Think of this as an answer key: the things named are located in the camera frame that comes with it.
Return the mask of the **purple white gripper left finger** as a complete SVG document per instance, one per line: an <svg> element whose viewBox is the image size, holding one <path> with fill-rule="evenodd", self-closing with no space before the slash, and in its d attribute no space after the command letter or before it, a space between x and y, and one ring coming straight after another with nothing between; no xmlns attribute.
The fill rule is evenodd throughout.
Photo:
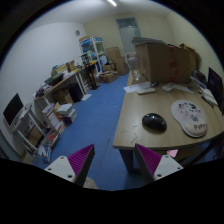
<svg viewBox="0 0 224 224"><path fill-rule="evenodd" d="M95 148L91 144L68 157L59 156L46 171L83 187L94 155Z"/></svg>

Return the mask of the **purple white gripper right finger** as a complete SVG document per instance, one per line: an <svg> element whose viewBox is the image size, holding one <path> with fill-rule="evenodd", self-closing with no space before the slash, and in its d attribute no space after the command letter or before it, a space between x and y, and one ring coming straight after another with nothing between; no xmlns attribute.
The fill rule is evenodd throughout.
<svg viewBox="0 0 224 224"><path fill-rule="evenodd" d="M134 152L146 183L160 180L182 169L182 166L171 156L159 155L142 145L136 144Z"/></svg>

